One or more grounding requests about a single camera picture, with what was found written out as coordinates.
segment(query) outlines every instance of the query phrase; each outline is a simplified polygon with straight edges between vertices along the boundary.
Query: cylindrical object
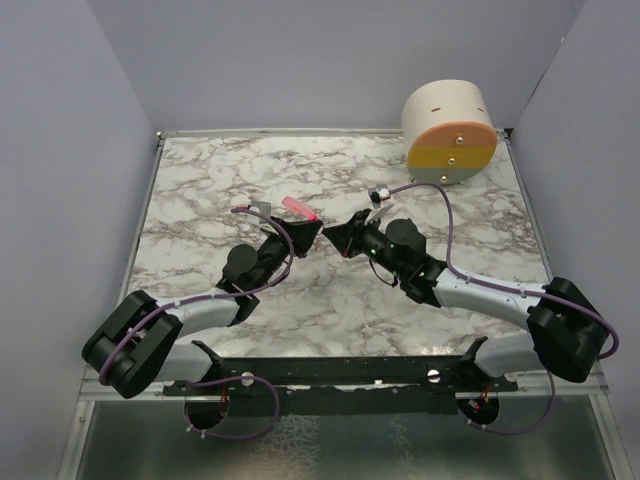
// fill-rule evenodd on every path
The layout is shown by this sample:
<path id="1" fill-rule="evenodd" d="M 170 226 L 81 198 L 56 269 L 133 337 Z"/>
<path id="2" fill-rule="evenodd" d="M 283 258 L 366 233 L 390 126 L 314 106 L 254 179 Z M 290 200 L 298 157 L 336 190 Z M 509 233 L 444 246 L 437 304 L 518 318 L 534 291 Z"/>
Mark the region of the cylindrical object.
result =
<path id="1" fill-rule="evenodd" d="M 475 175 L 498 143 L 480 90 L 464 80 L 439 80 L 413 92 L 402 111 L 402 132 L 409 172 L 434 183 Z"/>

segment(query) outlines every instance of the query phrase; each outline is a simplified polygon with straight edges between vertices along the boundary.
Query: screw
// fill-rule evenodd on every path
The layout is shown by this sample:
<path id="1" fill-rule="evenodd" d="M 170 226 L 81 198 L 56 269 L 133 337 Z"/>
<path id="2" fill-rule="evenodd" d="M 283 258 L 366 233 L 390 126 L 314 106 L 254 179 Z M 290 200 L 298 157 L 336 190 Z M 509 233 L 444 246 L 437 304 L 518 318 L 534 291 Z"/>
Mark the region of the screw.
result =
<path id="1" fill-rule="evenodd" d="M 242 375 L 242 377 L 253 377 L 253 373 L 251 372 L 244 372 Z M 240 380 L 240 383 L 242 383 L 242 385 L 244 385 L 245 387 L 250 387 L 251 385 L 253 385 L 253 378 L 247 378 Z"/>
<path id="2" fill-rule="evenodd" d="M 429 383 L 440 383 L 440 372 L 437 370 L 429 370 L 427 372 L 427 380 Z"/>

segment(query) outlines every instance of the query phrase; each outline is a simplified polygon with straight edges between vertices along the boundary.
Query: marble surface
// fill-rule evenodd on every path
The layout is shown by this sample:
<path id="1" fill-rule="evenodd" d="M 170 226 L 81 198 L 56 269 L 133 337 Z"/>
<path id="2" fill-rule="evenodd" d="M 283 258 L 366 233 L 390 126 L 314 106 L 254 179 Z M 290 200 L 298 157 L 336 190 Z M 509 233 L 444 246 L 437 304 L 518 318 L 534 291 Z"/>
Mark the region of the marble surface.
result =
<path id="1" fill-rule="evenodd" d="M 325 225 L 348 220 L 369 206 L 367 188 L 409 183 L 402 150 L 400 137 L 167 139 L 130 290 L 174 297 L 215 285 L 231 247 L 257 247 L 264 239 L 246 216 L 230 213 L 250 197 L 270 201 L 284 219 L 294 219 L 280 204 L 291 195 Z M 447 191 L 458 266 L 496 278 L 547 280 L 504 143 L 484 171 Z M 411 218 L 428 252 L 444 258 L 447 216 L 437 192 L 416 188 L 395 200 L 387 222 Z M 243 324 L 197 338 L 223 356 L 444 355 L 464 351 L 481 335 L 518 331 L 469 311 L 415 304 L 381 283 L 364 256 L 343 259 L 322 236 L 260 300 Z"/>

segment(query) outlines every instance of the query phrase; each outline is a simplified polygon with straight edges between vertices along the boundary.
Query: gray wall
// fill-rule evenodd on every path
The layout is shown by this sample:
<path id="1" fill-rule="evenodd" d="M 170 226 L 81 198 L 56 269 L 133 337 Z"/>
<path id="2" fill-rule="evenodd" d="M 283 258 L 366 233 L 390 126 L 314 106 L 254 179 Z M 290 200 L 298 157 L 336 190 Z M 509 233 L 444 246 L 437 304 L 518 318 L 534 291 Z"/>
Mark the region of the gray wall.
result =
<path id="1" fill-rule="evenodd" d="M 640 3 L 588 0 L 518 124 L 513 145 L 554 274 L 616 326 L 603 362 L 640 474 Z"/>
<path id="2" fill-rule="evenodd" d="M 153 128 L 83 0 L 0 2 L 0 478 L 53 478 Z"/>
<path id="3" fill-rule="evenodd" d="M 515 126 L 582 0 L 89 0 L 159 128 L 398 127 L 463 78 Z"/>

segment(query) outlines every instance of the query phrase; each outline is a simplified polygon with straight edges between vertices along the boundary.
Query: small metal part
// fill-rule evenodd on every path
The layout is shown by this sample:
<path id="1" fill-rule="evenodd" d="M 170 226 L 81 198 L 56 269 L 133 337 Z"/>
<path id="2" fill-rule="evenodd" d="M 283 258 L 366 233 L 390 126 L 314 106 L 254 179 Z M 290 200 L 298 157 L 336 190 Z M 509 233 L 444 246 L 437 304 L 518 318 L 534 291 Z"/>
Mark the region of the small metal part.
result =
<path id="1" fill-rule="evenodd" d="M 367 193 L 369 194 L 374 209 L 380 208 L 382 202 L 391 198 L 389 187 L 386 185 L 376 185 L 370 188 Z"/>
<path id="2" fill-rule="evenodd" d="M 253 373 L 251 372 L 244 372 L 242 374 L 243 377 L 253 377 Z M 240 380 L 240 383 L 242 383 L 242 385 L 244 385 L 245 387 L 250 387 L 251 385 L 253 385 L 253 378 L 247 378 Z"/>
<path id="3" fill-rule="evenodd" d="M 380 208 L 376 208 L 371 211 L 364 224 L 369 225 L 371 222 L 375 222 L 378 219 L 381 219 L 386 215 L 386 213 L 391 210 L 391 208 L 395 205 L 393 201 L 387 202 L 386 205 L 381 206 Z"/>
<path id="4" fill-rule="evenodd" d="M 427 372 L 427 380 L 429 380 L 429 383 L 440 383 L 441 378 L 438 370 L 432 369 Z"/>
<path id="5" fill-rule="evenodd" d="M 266 215 L 267 217 L 271 216 L 271 204 L 269 202 L 262 202 L 260 200 L 252 198 L 251 203 L 249 204 L 249 210 L 255 210 L 263 215 Z M 261 218 L 254 217 L 253 215 L 249 215 L 249 218 L 247 220 L 249 220 L 254 225 L 269 225 L 266 221 L 262 220 Z"/>

